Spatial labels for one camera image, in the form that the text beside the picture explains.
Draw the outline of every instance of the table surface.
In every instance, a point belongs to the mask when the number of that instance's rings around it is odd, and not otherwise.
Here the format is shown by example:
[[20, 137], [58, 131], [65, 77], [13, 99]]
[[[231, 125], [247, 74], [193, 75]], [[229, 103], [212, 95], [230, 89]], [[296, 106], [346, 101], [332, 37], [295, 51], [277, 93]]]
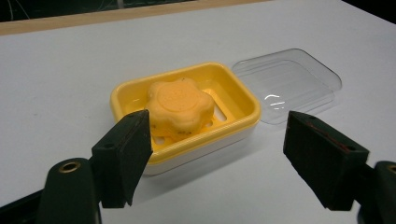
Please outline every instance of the table surface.
[[[42, 189], [58, 161], [91, 156], [125, 80], [303, 49], [343, 81], [316, 116], [396, 161], [396, 26], [339, 0], [276, 0], [0, 36], [0, 206]], [[324, 209], [282, 152], [285, 127], [156, 176], [104, 223], [356, 223]]]

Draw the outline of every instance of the clear plastic lid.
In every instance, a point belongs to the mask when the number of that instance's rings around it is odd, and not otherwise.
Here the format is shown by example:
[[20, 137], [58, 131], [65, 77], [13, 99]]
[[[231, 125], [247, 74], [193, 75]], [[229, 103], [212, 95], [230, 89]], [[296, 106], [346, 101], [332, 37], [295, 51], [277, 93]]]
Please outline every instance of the clear plastic lid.
[[269, 124], [286, 121], [290, 110], [305, 113], [324, 106], [342, 88], [339, 76], [300, 49], [236, 63], [233, 72], [259, 99], [261, 120]]

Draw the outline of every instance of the flower-shaped soap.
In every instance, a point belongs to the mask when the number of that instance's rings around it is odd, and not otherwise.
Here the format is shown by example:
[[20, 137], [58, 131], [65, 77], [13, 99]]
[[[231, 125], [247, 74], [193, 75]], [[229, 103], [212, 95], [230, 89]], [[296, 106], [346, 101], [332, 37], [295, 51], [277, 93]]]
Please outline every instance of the flower-shaped soap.
[[151, 135], [179, 141], [200, 132], [213, 117], [215, 102], [196, 82], [183, 77], [156, 82], [148, 90]]

